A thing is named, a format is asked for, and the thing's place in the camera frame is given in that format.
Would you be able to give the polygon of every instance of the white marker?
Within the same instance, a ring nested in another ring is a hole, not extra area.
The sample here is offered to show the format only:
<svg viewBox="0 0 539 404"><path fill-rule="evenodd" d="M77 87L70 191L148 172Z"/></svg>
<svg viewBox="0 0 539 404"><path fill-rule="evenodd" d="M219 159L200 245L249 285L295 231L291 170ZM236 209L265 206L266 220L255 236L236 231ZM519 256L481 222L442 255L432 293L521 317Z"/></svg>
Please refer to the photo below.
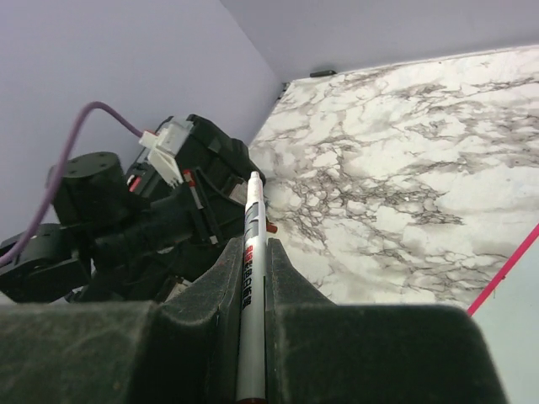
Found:
<svg viewBox="0 0 539 404"><path fill-rule="evenodd" d="M251 173L243 234L242 325L239 334L236 400L266 402L264 276L266 274L266 210L263 184Z"/></svg>

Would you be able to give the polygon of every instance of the white marble countertop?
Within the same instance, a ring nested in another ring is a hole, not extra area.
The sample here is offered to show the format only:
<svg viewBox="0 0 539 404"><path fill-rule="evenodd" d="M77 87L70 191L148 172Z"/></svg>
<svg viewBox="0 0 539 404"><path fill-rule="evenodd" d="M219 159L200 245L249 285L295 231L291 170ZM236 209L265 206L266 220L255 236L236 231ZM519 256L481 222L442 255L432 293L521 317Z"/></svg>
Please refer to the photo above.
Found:
<svg viewBox="0 0 539 404"><path fill-rule="evenodd" d="M331 300L466 308L539 221L539 47L297 80L250 151Z"/></svg>

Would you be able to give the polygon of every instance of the black object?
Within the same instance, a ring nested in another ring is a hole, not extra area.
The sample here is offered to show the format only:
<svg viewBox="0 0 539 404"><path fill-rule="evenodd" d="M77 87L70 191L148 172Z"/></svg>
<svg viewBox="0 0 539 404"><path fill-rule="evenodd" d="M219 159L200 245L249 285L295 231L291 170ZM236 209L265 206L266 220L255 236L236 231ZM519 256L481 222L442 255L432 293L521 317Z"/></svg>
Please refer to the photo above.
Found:
<svg viewBox="0 0 539 404"><path fill-rule="evenodd" d="M243 244L153 303L0 311L0 402L233 403ZM444 306L335 306L268 245L268 401L506 403L478 328Z"/></svg>
<svg viewBox="0 0 539 404"><path fill-rule="evenodd" d="M320 72L312 72L311 74L309 74L309 77L310 78L326 77L326 76L333 76L335 74L337 74L335 70L322 70Z"/></svg>
<svg viewBox="0 0 539 404"><path fill-rule="evenodd" d="M200 116L187 120L189 136L176 156L186 181L175 190L147 163L147 152L126 176L114 153L70 160L53 201L60 226L41 225L0 268L0 290L17 302L67 294L70 301L163 301L177 279L193 281L209 269L243 233L242 187L259 170L241 141ZM0 255L20 236L5 241Z"/></svg>

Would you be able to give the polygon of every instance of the marble table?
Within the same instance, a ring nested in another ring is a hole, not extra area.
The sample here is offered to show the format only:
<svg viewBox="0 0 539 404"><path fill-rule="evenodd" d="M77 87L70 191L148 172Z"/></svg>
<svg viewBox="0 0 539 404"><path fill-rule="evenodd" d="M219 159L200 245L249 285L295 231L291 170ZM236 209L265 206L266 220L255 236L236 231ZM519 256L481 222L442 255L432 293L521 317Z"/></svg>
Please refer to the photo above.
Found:
<svg viewBox="0 0 539 404"><path fill-rule="evenodd" d="M539 47L294 81L250 151L331 300L466 308L539 221Z"/></svg>

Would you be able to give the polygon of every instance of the white connector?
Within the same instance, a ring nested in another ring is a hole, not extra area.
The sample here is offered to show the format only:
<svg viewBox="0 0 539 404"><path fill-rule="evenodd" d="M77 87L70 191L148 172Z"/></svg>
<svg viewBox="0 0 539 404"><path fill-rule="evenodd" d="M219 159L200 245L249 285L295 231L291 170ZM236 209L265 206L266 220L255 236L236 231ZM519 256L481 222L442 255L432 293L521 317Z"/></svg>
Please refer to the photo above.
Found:
<svg viewBox="0 0 539 404"><path fill-rule="evenodd" d="M157 134L144 131L139 143L149 149L147 160L171 187L177 187L184 179L176 163L176 155L184 145L192 122L171 120Z"/></svg>

